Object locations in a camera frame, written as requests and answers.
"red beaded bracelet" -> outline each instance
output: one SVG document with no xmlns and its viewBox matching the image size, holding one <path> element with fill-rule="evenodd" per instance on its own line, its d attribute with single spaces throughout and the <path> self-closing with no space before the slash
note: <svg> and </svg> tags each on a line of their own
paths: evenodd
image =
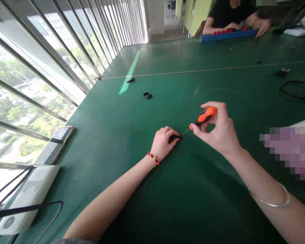
<svg viewBox="0 0 305 244">
<path fill-rule="evenodd" d="M 155 162 L 157 163 L 157 165 L 159 166 L 159 161 L 157 160 L 156 156 L 152 155 L 152 154 L 149 153 L 149 152 L 147 152 L 146 155 L 151 156 L 151 157 L 155 160 Z"/>
</svg>

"screwdriver shaft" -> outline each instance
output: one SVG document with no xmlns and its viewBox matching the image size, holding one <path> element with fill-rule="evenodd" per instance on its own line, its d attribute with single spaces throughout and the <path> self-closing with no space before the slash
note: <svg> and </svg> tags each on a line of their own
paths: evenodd
<svg viewBox="0 0 305 244">
<path fill-rule="evenodd" d="M 189 128 L 186 132 L 184 132 L 184 134 L 187 133 L 189 130 L 191 130 L 191 129 Z M 184 136 L 184 134 L 182 136 Z"/>
</svg>

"green workbench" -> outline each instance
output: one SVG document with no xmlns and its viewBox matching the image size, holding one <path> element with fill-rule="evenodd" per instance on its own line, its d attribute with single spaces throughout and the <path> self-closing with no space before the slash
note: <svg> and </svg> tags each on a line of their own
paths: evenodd
<svg viewBox="0 0 305 244">
<path fill-rule="evenodd" d="M 291 69 L 288 78 L 271 75 L 282 68 Z M 127 75 L 136 77 L 128 86 Z M 305 102 L 279 92 L 286 80 L 305 81 L 305 37 L 267 33 L 127 46 L 103 78 L 67 123 L 77 131 L 45 199 L 62 200 L 64 207 L 40 243 L 62 238 L 91 200 L 145 156 L 157 130 L 184 133 L 207 101 L 227 104 L 241 145 L 305 204 L 305 181 L 259 141 L 266 128 L 305 120 Z M 142 95 L 147 91 L 150 100 Z M 55 212 L 54 206 L 41 210 L 16 243 L 32 244 Z M 285 242 L 233 167 L 189 131 L 144 179 L 101 243 Z"/>
</svg>

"black shirt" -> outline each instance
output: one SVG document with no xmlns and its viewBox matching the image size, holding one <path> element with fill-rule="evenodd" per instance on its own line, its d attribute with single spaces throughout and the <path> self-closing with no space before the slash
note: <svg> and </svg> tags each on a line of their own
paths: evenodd
<svg viewBox="0 0 305 244">
<path fill-rule="evenodd" d="M 214 19 L 213 28 L 225 28 L 231 22 L 240 24 L 255 12 L 255 6 L 237 6 L 231 8 L 230 0 L 217 0 L 213 5 L 209 16 Z"/>
</svg>

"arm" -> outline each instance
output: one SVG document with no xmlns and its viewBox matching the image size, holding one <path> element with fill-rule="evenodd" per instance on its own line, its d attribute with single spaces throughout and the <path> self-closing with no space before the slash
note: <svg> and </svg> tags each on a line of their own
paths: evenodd
<svg viewBox="0 0 305 244">
<path fill-rule="evenodd" d="M 270 20 L 260 19 L 256 13 L 251 14 L 246 20 L 245 25 L 253 29 L 259 29 L 255 37 L 260 37 L 270 28 Z"/>
<path fill-rule="evenodd" d="M 202 32 L 203 35 L 211 34 L 215 31 L 222 31 L 223 29 L 228 29 L 228 28 L 238 29 L 238 24 L 236 24 L 236 23 L 230 23 L 225 28 L 213 28 L 212 27 L 213 23 L 214 23 L 214 18 L 213 17 L 208 17 L 207 21 L 206 21 L 206 24 L 204 25 L 204 28 L 203 28 L 203 32 Z"/>
<path fill-rule="evenodd" d="M 235 168 L 247 188 L 258 198 L 272 204 L 285 201 L 283 188 L 241 148 L 236 136 L 233 121 L 227 115 L 226 105 L 219 102 L 208 102 L 201 107 L 217 108 L 217 115 L 209 123 L 215 128 L 207 133 L 208 123 L 201 130 L 191 124 L 194 134 L 220 152 Z M 266 217 L 288 243 L 305 244 L 305 206 L 294 196 L 283 208 L 275 208 L 255 199 Z"/>
<path fill-rule="evenodd" d="M 162 161 L 179 139 L 168 143 L 171 135 L 179 134 L 169 128 L 156 132 L 150 153 Z M 105 230 L 125 206 L 146 175 L 156 167 L 156 162 L 146 155 L 139 163 L 100 193 L 73 221 L 64 239 L 85 239 L 98 242 Z"/>
</svg>

